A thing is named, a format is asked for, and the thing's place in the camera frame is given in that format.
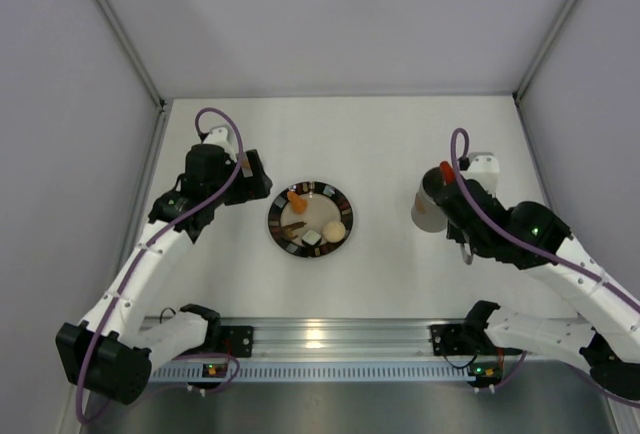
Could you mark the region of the metal serving tongs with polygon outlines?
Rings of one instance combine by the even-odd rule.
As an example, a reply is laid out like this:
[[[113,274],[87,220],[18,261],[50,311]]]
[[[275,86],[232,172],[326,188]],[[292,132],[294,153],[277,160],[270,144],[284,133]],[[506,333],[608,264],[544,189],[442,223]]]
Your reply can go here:
[[[472,252],[470,252],[470,251],[467,249],[467,245],[466,245],[466,244],[460,244],[460,245],[459,245],[459,248],[460,248],[461,258],[462,258],[463,262],[464,262],[466,265],[471,265],[471,264],[473,263],[473,260],[474,260],[474,255],[473,255],[473,253],[472,253]]]

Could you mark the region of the red sausage piece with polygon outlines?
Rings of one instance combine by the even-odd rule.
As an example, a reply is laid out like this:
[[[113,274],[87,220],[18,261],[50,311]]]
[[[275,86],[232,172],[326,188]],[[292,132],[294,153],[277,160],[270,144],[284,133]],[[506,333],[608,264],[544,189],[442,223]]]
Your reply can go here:
[[[449,185],[456,181],[455,172],[448,161],[442,161],[439,164],[439,169],[445,185]]]

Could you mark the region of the orange carrot piece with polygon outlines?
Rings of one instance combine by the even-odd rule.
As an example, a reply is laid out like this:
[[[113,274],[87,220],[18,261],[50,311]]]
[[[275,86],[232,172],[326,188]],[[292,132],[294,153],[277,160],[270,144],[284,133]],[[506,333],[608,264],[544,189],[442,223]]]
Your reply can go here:
[[[307,200],[305,198],[302,198],[295,191],[290,190],[287,192],[287,200],[291,207],[291,210],[295,214],[302,215],[307,210],[307,207],[308,207]]]

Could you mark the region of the black white sushi piece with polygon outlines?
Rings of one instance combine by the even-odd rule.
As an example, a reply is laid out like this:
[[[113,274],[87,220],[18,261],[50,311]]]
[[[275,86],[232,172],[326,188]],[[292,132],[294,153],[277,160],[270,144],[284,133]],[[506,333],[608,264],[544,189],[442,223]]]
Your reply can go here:
[[[308,230],[302,237],[301,241],[304,245],[307,246],[317,246],[320,245],[323,240],[323,236],[316,232],[315,230]]]

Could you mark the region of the white steamed bun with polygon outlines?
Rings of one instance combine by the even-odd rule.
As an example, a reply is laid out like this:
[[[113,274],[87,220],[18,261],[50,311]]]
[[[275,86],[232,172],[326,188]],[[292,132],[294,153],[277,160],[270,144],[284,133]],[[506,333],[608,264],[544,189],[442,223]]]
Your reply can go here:
[[[324,225],[322,235],[328,243],[339,243],[343,241],[347,235],[346,226],[341,221],[330,221]]]

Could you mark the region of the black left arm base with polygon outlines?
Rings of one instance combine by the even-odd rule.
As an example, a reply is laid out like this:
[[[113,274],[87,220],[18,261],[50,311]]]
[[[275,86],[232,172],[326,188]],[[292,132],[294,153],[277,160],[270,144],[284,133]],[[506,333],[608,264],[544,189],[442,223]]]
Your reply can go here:
[[[222,326],[215,351],[236,358],[251,358],[254,327],[250,325]]]

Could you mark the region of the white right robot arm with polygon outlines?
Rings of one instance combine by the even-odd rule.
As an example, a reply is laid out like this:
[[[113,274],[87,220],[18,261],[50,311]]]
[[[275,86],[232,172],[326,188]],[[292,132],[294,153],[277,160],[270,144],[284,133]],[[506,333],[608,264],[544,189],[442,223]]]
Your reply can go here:
[[[639,302],[593,261],[566,223],[537,202],[506,208],[476,180],[432,187],[427,196],[445,215],[449,238],[542,282],[581,317],[535,317],[481,300],[465,318],[469,341],[541,354],[621,399],[638,400]]]

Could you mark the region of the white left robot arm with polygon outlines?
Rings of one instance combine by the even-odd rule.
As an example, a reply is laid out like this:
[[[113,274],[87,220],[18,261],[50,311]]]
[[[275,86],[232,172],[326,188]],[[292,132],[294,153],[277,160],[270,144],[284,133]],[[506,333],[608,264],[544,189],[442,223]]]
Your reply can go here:
[[[96,305],[77,324],[64,324],[55,344],[67,380],[129,405],[152,373],[183,354],[215,351],[220,315],[187,304],[154,328],[147,311],[178,261],[213,221],[217,208],[269,196],[272,181],[257,150],[235,155],[217,144],[191,147],[174,186],[153,203],[129,259]]]

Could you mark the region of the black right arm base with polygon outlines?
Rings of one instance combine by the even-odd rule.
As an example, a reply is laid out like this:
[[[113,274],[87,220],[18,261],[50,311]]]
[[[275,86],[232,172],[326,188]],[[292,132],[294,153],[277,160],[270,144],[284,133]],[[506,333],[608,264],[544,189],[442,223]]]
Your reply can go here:
[[[475,335],[461,323],[433,324],[429,327],[433,353],[439,357],[481,353]]]

